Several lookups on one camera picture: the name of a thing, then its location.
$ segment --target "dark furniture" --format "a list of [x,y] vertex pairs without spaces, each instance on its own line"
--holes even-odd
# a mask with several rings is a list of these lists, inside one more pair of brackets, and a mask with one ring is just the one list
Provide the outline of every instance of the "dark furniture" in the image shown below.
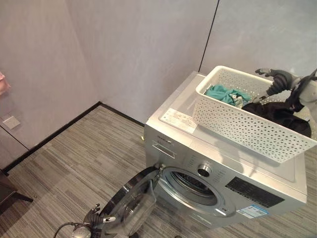
[[28,202],[33,202],[32,198],[24,196],[21,193],[18,193],[14,185],[8,180],[8,178],[0,170],[0,205],[4,203],[10,197],[22,199]]

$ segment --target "washing machine door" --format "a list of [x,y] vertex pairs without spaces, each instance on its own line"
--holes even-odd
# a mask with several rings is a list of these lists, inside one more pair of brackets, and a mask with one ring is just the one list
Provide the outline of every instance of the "washing machine door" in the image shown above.
[[100,237],[131,236],[142,226],[155,207],[153,190],[159,180],[159,171],[156,167],[144,169],[113,196],[100,215],[116,219],[102,226]]

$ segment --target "front-load washing machine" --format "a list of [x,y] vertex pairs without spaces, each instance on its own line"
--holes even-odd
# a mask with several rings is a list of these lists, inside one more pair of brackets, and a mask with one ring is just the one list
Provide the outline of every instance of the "front-load washing machine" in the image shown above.
[[203,78],[193,72],[146,122],[148,168],[103,209],[101,215],[116,222],[103,226],[102,237],[132,235],[157,198],[209,229],[306,203],[303,154],[280,164],[193,122],[195,89]]

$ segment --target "black fabric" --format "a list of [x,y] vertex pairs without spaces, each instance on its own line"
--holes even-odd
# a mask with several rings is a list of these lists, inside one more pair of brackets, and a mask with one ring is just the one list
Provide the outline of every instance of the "black fabric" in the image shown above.
[[294,112],[289,108],[288,103],[277,102],[266,103],[264,105],[260,103],[249,103],[242,109],[301,133],[302,135],[311,137],[312,131],[309,123],[294,116]]

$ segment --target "sticker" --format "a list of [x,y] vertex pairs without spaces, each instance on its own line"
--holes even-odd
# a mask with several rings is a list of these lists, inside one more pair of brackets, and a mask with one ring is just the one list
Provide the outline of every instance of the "sticker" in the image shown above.
[[161,121],[164,121],[191,134],[197,127],[197,124],[193,121],[191,116],[181,113],[173,108],[168,109],[160,119]]
[[250,219],[268,214],[268,211],[258,207],[257,205],[251,205],[241,210],[237,210],[237,212]]

